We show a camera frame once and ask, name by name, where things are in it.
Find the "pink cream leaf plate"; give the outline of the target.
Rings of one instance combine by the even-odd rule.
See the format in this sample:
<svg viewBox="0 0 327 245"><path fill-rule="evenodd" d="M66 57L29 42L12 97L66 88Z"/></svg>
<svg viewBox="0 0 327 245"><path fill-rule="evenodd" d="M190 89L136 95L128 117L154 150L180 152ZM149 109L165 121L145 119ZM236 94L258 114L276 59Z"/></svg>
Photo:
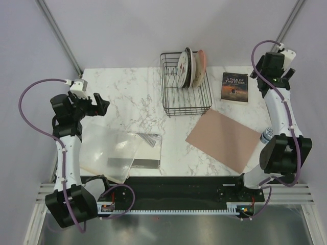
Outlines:
<svg viewBox="0 0 327 245"><path fill-rule="evenodd" d="M204 50L199 50L195 54L195 62L196 62L196 69L195 69L195 77L193 79L192 86L199 87L202 84L204 80L204 76L206 74L207 60Z"/></svg>

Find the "red blue flower plate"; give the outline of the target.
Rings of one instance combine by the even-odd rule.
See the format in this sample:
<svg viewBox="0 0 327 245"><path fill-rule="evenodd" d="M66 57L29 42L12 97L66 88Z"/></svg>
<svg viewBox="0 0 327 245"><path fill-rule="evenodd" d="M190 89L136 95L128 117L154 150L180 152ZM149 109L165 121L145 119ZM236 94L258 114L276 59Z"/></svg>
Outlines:
<svg viewBox="0 0 327 245"><path fill-rule="evenodd" d="M191 58L191 81L190 81L190 87L195 87L194 79L196 77L196 53L192 54Z"/></svg>

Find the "black wire dish rack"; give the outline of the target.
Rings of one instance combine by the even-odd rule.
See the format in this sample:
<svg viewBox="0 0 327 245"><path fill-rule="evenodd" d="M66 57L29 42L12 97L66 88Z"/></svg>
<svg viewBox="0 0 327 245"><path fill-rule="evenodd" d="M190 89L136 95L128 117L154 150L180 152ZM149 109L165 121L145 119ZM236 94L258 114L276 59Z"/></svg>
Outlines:
<svg viewBox="0 0 327 245"><path fill-rule="evenodd" d="M161 101L167 116L203 115L213 101L208 76L199 87L178 88L178 60L181 52L160 54Z"/></svg>

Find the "brown rimmed beige plate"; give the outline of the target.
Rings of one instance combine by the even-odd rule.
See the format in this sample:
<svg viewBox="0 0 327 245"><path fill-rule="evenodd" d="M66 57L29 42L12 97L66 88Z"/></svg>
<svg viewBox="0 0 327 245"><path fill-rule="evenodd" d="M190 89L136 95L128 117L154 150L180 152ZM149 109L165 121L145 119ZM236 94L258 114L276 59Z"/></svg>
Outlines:
<svg viewBox="0 0 327 245"><path fill-rule="evenodd" d="M186 47L185 51L188 55L189 66L188 66L188 70L187 70L186 81L184 83L183 88L189 88L189 87L191 87L193 79L194 79L193 52L189 47Z"/></svg>

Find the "white watermelon pattern plate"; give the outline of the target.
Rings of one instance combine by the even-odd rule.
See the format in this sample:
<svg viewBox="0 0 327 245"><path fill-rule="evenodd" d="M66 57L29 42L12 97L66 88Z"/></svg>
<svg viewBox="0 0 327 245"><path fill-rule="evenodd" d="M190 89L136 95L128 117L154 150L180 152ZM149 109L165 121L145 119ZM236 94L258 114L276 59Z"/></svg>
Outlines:
<svg viewBox="0 0 327 245"><path fill-rule="evenodd" d="M188 75L188 69L190 65L189 52L185 49L178 60L178 71L177 71L177 87L182 88L186 82L186 77Z"/></svg>

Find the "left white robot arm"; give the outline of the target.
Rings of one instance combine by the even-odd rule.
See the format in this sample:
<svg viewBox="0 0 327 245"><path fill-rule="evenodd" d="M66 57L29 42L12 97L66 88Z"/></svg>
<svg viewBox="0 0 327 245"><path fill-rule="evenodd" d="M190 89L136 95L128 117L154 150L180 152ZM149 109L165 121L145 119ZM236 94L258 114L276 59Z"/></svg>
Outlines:
<svg viewBox="0 0 327 245"><path fill-rule="evenodd" d="M72 92L51 98L55 115L53 134L58 151L57 178L53 193L46 195L45 204L61 228L67 228L98 216L97 200L108 200L112 188L104 175L94 176L84 187L80 176L80 149L82 143L81 120L86 116L104 116L109 101L94 93L96 104L90 97L78 98Z"/></svg>

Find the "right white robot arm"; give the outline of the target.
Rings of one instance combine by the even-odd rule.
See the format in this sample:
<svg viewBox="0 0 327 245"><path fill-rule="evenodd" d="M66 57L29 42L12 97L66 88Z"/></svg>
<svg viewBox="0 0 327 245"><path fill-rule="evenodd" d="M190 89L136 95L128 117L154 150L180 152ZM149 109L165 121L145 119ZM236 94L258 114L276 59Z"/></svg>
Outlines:
<svg viewBox="0 0 327 245"><path fill-rule="evenodd" d="M295 56L294 51L287 49L267 52L250 74L265 101L273 136L262 149L259 164L242 174L242 183L234 188L234 195L240 201L251 197L253 190L267 188L271 181L286 187L296 185L312 148L312 141L303 136L291 106L289 80L295 70L289 66Z"/></svg>

